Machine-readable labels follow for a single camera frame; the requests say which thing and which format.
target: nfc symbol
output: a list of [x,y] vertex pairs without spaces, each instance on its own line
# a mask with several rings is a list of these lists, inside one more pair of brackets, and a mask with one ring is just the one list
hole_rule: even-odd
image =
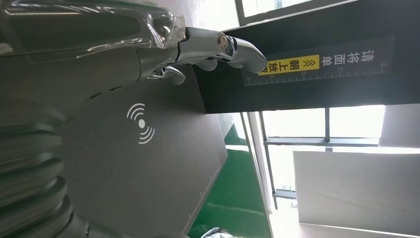
[[133,121],[136,121],[138,119],[138,125],[142,132],[140,132],[139,137],[139,144],[146,144],[149,142],[153,135],[155,134],[155,129],[148,127],[146,128],[146,122],[142,118],[144,115],[144,110],[146,105],[142,103],[134,104],[127,112],[127,118]]

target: metal rod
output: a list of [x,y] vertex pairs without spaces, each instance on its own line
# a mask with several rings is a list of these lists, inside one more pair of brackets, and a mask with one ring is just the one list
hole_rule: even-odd
[[[263,113],[259,112],[259,116],[260,116],[260,123],[261,123],[261,129],[262,129],[262,139],[264,140],[264,142],[267,141],[267,133],[265,132],[265,124],[264,124],[264,117],[263,117]],[[267,158],[267,167],[268,167],[268,174],[270,176],[270,183],[271,183],[271,192],[273,194],[273,198],[274,198],[274,206],[277,210],[277,201],[275,198],[275,187],[274,187],[274,179],[273,179],[273,172],[271,169],[271,162],[270,162],[270,153],[268,152],[268,145],[264,143],[264,148],[265,148],[265,157]]]
[[325,108],[325,142],[330,141],[329,132],[329,108]]

